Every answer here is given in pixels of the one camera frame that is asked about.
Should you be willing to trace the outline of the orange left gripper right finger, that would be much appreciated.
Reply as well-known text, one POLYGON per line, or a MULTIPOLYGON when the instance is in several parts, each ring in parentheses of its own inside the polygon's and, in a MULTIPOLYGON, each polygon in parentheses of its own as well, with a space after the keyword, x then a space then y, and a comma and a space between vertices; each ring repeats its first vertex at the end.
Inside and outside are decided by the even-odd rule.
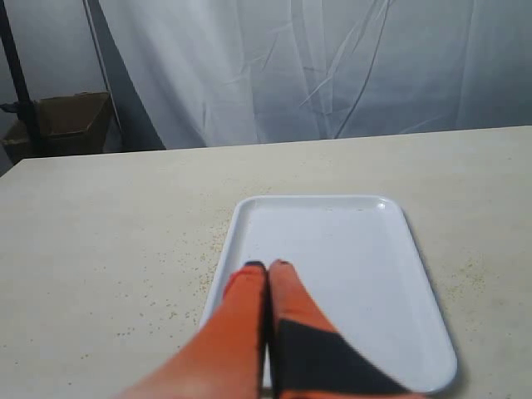
POLYGON ((295 267, 268 271, 273 331, 270 370, 276 398, 422 398, 355 350, 323 314, 295 267))

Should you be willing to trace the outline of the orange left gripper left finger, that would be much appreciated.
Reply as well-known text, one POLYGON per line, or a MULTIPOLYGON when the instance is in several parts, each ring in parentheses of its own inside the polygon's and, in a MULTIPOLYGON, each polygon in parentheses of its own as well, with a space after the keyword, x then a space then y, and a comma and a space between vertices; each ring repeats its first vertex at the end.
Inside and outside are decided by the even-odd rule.
POLYGON ((232 274, 221 304, 192 339, 118 397, 260 397, 266 310, 267 270, 248 262, 232 274))

